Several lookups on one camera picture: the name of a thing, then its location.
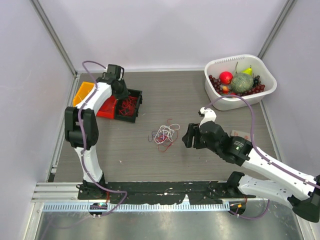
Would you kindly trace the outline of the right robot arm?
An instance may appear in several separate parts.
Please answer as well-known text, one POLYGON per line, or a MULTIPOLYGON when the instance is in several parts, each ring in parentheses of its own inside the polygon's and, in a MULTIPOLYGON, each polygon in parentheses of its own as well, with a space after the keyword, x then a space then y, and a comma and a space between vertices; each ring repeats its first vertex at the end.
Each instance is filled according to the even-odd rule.
POLYGON ((289 207, 299 217, 313 223, 320 220, 320 177, 312 176, 278 161, 239 136, 229 136, 213 121, 190 123, 182 137, 186 148, 208 149, 227 163, 252 170, 266 177, 255 179, 233 172, 226 193, 256 196, 289 207))

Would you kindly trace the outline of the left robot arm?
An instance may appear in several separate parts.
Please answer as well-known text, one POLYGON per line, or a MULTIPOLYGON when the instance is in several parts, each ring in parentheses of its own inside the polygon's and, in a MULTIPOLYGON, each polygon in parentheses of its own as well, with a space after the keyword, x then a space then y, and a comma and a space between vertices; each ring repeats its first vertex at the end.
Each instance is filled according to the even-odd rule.
POLYGON ((64 111, 64 136, 70 143, 80 160, 83 171, 84 187, 89 187, 89 194, 100 200, 106 192, 115 193, 106 187, 104 173, 99 165, 96 145, 99 139, 99 129, 96 120, 97 113, 103 103, 110 97, 123 100, 129 96, 124 80, 125 69, 119 65, 86 60, 82 63, 99 65, 104 68, 100 78, 92 77, 93 87, 76 106, 68 106, 64 111))

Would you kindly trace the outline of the black plastic bin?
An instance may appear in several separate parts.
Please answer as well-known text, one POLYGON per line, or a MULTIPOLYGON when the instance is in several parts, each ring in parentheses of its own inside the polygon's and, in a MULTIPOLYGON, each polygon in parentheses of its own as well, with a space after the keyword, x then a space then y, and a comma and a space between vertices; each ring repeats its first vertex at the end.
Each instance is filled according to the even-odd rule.
POLYGON ((129 123, 135 123, 139 115, 139 108, 143 102, 141 90, 128 89, 129 96, 124 100, 117 100, 114 119, 129 123))

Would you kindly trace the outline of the red plastic bin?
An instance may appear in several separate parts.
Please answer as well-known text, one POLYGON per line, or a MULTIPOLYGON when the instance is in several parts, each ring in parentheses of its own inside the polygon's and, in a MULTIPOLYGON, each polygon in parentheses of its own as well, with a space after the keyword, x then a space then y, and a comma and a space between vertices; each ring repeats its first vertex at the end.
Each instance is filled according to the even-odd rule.
POLYGON ((117 99, 114 96, 111 96, 102 104, 96 116, 101 118, 114 119, 116 104, 117 99))

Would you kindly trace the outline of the yellow plastic bin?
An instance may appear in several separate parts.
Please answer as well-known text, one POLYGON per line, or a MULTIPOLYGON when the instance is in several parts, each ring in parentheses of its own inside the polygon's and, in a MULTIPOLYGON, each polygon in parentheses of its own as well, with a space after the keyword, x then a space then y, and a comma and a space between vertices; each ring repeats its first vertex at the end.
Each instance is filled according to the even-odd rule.
POLYGON ((93 82, 82 82, 73 98, 72 106, 75 107, 77 104, 81 103, 94 87, 95 84, 93 82))

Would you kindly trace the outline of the small red fruit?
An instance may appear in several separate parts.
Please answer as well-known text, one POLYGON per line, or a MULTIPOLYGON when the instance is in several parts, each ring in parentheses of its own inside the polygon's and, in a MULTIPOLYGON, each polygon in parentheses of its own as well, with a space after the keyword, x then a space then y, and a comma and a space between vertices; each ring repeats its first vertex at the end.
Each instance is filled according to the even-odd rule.
POLYGON ((231 97, 233 98, 234 96, 236 96, 237 94, 233 91, 231 91, 231 89, 229 89, 227 86, 222 86, 221 88, 221 95, 225 96, 225 95, 231 95, 231 97))

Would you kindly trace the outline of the dark red grape bunch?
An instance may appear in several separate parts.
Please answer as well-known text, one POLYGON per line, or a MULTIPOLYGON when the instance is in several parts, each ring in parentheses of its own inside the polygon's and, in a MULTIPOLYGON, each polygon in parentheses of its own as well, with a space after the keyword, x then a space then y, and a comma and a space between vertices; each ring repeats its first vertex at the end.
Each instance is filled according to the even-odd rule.
POLYGON ((222 83, 219 78, 215 78, 212 75, 209 75, 209 80, 214 88, 214 90, 220 95, 223 93, 222 83))

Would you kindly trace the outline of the red apple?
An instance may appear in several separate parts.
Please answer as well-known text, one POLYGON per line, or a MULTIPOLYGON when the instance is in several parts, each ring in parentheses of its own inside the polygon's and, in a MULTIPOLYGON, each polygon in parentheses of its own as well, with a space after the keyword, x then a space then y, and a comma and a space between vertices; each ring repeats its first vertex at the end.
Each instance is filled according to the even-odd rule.
POLYGON ((232 82, 233 74, 229 71, 224 71, 219 75, 220 82, 224 85, 229 85, 232 82))

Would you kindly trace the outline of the green melon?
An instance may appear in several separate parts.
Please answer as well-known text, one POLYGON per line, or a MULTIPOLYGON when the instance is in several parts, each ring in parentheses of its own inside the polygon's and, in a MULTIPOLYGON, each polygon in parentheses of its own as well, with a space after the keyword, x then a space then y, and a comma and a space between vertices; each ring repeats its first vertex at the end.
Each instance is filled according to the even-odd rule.
POLYGON ((250 90, 253 87, 253 84, 253 77, 241 72, 233 76, 230 87, 235 93, 244 93, 245 91, 250 90))

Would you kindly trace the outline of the dark grape bunch right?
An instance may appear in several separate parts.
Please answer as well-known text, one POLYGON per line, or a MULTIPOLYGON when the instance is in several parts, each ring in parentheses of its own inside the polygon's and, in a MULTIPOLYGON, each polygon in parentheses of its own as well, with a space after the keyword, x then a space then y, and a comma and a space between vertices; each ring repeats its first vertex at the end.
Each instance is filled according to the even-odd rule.
POLYGON ((262 93, 265 90, 265 87, 266 86, 264 84, 258 84, 256 86, 253 86, 250 90, 247 90, 242 93, 237 93, 236 95, 240 96, 240 97, 245 97, 245 96, 250 96, 250 95, 262 93))

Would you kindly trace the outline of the white fruit basket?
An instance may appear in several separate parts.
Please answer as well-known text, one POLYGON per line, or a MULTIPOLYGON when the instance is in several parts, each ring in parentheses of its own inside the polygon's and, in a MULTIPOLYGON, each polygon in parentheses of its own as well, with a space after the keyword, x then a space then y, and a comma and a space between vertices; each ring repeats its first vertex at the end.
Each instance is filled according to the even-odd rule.
POLYGON ((213 106, 220 111, 233 110, 260 102, 273 93, 277 81, 261 59, 242 54, 212 60, 204 68, 205 91, 213 106))

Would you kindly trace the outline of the green pear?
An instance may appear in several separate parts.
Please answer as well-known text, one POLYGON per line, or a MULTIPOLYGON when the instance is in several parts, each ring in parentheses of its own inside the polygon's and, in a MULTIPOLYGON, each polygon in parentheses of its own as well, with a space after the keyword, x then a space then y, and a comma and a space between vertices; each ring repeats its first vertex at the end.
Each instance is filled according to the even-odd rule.
POLYGON ((248 67, 247 69, 243 70, 242 73, 252 76, 253 75, 253 68, 252 66, 248 67))

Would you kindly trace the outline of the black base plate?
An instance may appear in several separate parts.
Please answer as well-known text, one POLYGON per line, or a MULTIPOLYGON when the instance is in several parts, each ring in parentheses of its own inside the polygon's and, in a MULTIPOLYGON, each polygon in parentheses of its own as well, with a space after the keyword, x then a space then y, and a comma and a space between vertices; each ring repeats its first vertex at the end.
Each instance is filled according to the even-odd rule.
POLYGON ((188 197, 192 205, 219 204, 223 199, 245 197, 227 182, 219 181, 151 181, 151 182, 109 182, 108 193, 93 183, 77 184, 79 200, 109 200, 117 204, 127 192, 123 204, 131 205, 174 205, 181 204, 188 197))

